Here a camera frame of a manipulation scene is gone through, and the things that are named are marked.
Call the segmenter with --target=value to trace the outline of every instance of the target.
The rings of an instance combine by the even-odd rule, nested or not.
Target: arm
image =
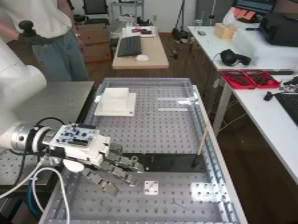
[[[58,0],[58,10],[69,17],[72,20],[72,32],[77,34],[77,28],[74,25],[73,14],[66,0]]]
[[[0,20],[0,33],[13,40],[18,39],[18,32],[10,26],[8,26],[3,20]]]

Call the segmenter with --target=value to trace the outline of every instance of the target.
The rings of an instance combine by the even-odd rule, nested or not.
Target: floor
[[[105,77],[187,77],[203,92],[206,75],[213,69],[209,62],[201,66],[202,51],[195,46],[183,75],[187,45],[177,45],[170,36],[162,36],[169,58],[166,70],[113,70],[110,61],[88,64],[90,79],[97,84]],[[171,57],[171,47],[178,50],[178,60]],[[245,111],[235,104],[227,111],[225,122]],[[218,135],[218,143],[234,182],[247,221],[251,224],[298,224],[298,186],[291,180],[270,146],[249,116],[239,119]]]

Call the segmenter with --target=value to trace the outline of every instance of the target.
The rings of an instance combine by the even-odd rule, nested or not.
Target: computer monitor
[[[234,0],[233,6],[255,11],[257,15],[266,15],[273,11],[277,0]]]
[[[106,0],[84,0],[82,8],[86,15],[108,14]]]

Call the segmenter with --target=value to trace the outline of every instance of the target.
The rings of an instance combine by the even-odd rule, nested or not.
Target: white shirt
[[[22,20],[33,22],[36,33],[45,38],[58,37],[72,28],[69,17],[57,8],[57,0],[0,0],[0,6],[20,32]]]

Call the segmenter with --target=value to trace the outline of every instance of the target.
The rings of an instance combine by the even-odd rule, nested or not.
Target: white desk
[[[189,26],[189,31],[198,42],[199,46],[202,47],[202,50],[211,61],[217,71],[222,70],[234,70],[234,69],[255,69],[255,70],[289,70],[289,64],[285,63],[282,65],[281,63],[278,64],[254,64],[254,61],[251,61],[249,66],[245,66],[242,64],[238,64],[233,67],[226,66],[222,61],[221,61],[221,56],[215,55],[221,53],[223,50],[231,49],[234,53],[237,54],[243,54],[239,52],[239,50],[235,48],[233,45],[231,40],[223,40],[219,39],[215,34],[214,34],[214,27],[213,26],[201,26],[199,28],[195,26]],[[203,31],[206,33],[205,36],[198,35],[197,31]]]
[[[287,81],[293,76],[274,76],[274,78],[279,81]],[[233,93],[298,184],[298,126],[275,97],[269,102],[263,100],[267,91],[273,93],[281,92],[278,89],[235,90],[225,82],[213,129],[214,133],[218,134],[229,98]]]

